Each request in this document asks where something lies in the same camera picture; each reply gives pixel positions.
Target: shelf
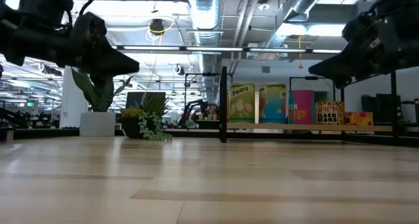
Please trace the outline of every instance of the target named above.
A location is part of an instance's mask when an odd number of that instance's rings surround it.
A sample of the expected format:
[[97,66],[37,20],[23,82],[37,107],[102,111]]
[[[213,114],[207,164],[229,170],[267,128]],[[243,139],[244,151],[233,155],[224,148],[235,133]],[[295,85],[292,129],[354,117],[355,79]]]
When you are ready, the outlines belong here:
[[231,122],[228,129],[283,129],[283,130],[326,130],[355,132],[391,132],[391,126],[353,126],[353,125],[304,125],[304,124],[252,124]]

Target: black planter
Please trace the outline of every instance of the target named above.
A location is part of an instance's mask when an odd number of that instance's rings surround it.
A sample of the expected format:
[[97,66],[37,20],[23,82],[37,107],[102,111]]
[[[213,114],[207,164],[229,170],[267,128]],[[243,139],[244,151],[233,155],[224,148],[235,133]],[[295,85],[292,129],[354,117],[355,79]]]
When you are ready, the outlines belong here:
[[[130,139],[144,139],[144,134],[139,133],[139,119],[136,117],[122,117],[121,120],[121,126],[124,130],[126,136]],[[153,120],[149,119],[147,120],[147,128],[149,130],[154,130],[155,125]]]

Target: pink can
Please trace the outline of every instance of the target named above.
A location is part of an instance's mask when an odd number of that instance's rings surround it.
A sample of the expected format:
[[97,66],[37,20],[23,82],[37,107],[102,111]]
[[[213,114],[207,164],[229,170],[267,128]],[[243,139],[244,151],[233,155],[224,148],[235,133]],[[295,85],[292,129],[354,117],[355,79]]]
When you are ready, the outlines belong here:
[[314,91],[293,90],[289,94],[288,123],[314,124]]

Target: potted plant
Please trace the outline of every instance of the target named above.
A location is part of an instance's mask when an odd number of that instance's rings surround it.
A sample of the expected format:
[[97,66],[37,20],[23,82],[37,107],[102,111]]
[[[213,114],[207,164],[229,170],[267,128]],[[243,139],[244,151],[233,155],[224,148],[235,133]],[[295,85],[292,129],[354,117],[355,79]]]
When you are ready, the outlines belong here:
[[132,77],[122,83],[115,92],[113,78],[100,74],[90,74],[71,69],[75,84],[83,91],[93,112],[81,114],[80,136],[114,136],[115,114],[107,112],[113,97],[122,92]]
[[141,104],[122,109],[121,124],[130,139],[172,140],[172,136],[162,131],[162,116],[169,108],[168,98],[144,94]]

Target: white planter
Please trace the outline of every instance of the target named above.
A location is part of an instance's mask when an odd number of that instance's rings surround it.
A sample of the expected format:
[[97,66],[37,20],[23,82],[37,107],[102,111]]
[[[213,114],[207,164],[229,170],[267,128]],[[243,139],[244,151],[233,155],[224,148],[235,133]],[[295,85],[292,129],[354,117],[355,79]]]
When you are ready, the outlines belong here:
[[114,136],[115,114],[86,112],[81,114],[80,136]]

